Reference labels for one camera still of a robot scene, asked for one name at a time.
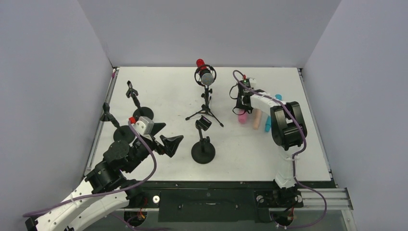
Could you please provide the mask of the teal microphone black stand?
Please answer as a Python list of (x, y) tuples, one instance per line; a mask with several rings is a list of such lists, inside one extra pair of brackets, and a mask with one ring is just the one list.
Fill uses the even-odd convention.
[(131, 98), (136, 106), (136, 110), (133, 112), (133, 117), (144, 116), (151, 120), (154, 118), (154, 112), (151, 108), (141, 106), (138, 99), (138, 91), (133, 88), (133, 85), (130, 80), (127, 81), (128, 90), (126, 91), (126, 97)]

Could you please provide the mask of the beige microphone black stand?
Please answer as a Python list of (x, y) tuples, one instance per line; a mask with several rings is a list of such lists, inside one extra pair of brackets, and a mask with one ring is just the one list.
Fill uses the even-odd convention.
[(125, 141), (130, 144), (135, 139), (135, 134), (131, 131), (129, 126), (121, 126), (117, 119), (110, 113), (110, 105), (104, 102), (102, 105), (102, 115), (100, 117), (101, 122), (110, 122), (115, 128), (113, 134), (114, 141)]

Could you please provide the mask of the pink microphone black stand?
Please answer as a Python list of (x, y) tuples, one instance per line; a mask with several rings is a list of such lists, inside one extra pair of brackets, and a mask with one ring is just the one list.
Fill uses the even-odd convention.
[(198, 129), (200, 139), (192, 146), (191, 156), (193, 160), (199, 164), (210, 163), (216, 155), (216, 150), (210, 141), (210, 137), (203, 136), (203, 131), (207, 131), (211, 125), (212, 122), (205, 116), (201, 116), (200, 119), (195, 122), (195, 127)]

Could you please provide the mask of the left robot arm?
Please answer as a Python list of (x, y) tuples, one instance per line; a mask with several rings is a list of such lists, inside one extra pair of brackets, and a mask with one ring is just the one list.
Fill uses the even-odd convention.
[[(157, 169), (155, 153), (173, 157), (182, 135), (175, 137), (155, 135), (165, 123), (155, 123), (141, 116), (131, 117), (127, 128), (136, 136), (132, 145), (126, 141), (114, 141), (80, 184), (68, 197), (57, 205), (26, 214), (28, 231), (82, 231), (117, 209), (128, 205), (138, 207), (143, 202), (139, 188), (149, 180)], [(148, 156), (152, 157), (153, 169), (142, 180), (128, 180), (124, 173), (131, 173)]]

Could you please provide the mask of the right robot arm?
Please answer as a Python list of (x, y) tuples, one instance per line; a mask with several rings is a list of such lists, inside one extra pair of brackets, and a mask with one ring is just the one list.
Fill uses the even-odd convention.
[(271, 136), (283, 151), (279, 153), (278, 170), (274, 181), (279, 188), (272, 191), (271, 199), (277, 205), (286, 204), (291, 194), (288, 188), (296, 185), (295, 159), (289, 148), (301, 146), (306, 140), (307, 128), (298, 102), (280, 101), (263, 90), (254, 90), (247, 79), (240, 80), (236, 108), (252, 112), (257, 109), (271, 117)]

